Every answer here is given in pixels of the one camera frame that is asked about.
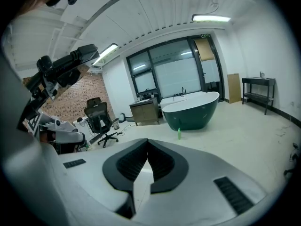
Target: green bathtub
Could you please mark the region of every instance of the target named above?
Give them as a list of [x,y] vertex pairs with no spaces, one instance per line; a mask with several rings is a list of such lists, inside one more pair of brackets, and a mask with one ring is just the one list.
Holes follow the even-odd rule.
[[164,107],[168,125],[173,130],[202,129],[213,116],[219,96],[217,92],[208,92]]

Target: exit sign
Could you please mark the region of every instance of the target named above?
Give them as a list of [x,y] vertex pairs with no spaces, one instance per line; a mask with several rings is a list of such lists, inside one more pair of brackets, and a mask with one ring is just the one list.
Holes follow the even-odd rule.
[[201,34],[201,38],[210,38],[210,34],[208,33]]

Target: brick wall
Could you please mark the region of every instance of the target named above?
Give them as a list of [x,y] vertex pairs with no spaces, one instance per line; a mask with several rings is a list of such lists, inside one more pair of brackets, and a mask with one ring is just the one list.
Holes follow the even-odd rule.
[[[25,78],[23,83],[26,83],[29,79]],[[41,109],[49,115],[58,116],[63,121],[73,122],[79,117],[85,116],[84,109],[87,106],[87,100],[95,97],[100,97],[102,101],[107,102],[109,115],[111,119],[114,119],[115,116],[104,86],[102,74],[87,73],[54,102],[49,98]]]

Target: wooden cabinet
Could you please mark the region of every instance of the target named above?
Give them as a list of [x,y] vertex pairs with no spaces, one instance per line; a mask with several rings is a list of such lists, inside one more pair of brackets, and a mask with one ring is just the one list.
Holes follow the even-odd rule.
[[134,121],[138,122],[157,121],[159,124],[159,107],[156,98],[146,102],[133,103],[130,105]]

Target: chair backrest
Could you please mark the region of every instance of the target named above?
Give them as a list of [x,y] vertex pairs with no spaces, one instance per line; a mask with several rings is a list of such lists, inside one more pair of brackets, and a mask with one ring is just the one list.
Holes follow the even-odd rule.
[[[112,121],[108,113],[108,105],[106,102],[101,102],[93,107],[85,108],[84,112],[89,118],[89,124],[94,133],[107,133],[110,131]],[[101,126],[100,120],[104,122],[104,127]]]
[[102,102],[100,97],[92,98],[87,100],[87,108],[94,107],[95,105],[98,105]]

